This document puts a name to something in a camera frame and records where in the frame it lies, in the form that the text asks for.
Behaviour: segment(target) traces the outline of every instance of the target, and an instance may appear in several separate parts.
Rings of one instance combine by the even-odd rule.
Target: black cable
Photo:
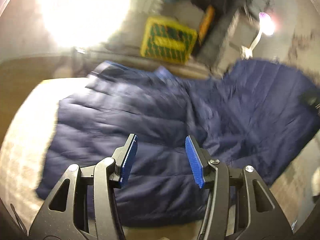
[[[12,204],[10,204],[10,207],[11,207],[13,213],[14,213],[14,216],[16,217],[18,226],[22,229],[22,231],[23,231],[26,235],[28,235],[28,231],[27,231],[25,225],[23,224],[22,220],[21,220],[20,217],[18,216],[16,210],[14,209],[14,206],[13,206]]]

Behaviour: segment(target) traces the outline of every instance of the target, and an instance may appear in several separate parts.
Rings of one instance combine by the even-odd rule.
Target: bed
[[[23,221],[26,229],[30,226],[40,209],[43,200],[37,197],[35,189],[41,180],[44,159],[52,141],[57,120],[59,100],[85,87],[87,78],[64,78],[45,80],[27,97],[7,131],[0,151],[0,198],[15,218],[10,207]],[[297,217],[305,186],[301,183],[303,171],[296,169],[294,176],[288,180],[288,174],[298,162],[292,162],[287,171],[278,178],[271,188],[283,208],[289,222]],[[201,222],[193,222],[180,226],[160,228],[124,228],[127,239],[194,239]],[[228,234],[232,233],[232,219]]]

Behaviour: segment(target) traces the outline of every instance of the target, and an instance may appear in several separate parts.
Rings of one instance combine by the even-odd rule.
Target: bright light
[[[130,0],[41,0],[44,24],[60,46],[88,47],[121,26]]]
[[[272,35],[275,31],[275,24],[270,15],[265,12],[259,13],[260,29],[265,35]]]

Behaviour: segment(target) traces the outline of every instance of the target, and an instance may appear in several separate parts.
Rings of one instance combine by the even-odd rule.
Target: yellow crate
[[[188,60],[196,39],[196,30],[171,18],[151,16],[146,23],[140,53],[143,57],[183,64]]]

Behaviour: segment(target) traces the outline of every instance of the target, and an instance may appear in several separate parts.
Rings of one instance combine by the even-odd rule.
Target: blue blanket
[[[112,62],[88,77],[86,88],[59,103],[36,192],[45,199],[69,165],[94,165],[135,133],[136,161],[127,185],[116,191],[126,226],[203,217],[207,191],[194,182],[187,135],[230,166],[252,165],[271,185],[320,127],[320,118],[298,99],[316,89],[313,83],[296,69],[267,61],[239,61],[223,80],[186,80]]]

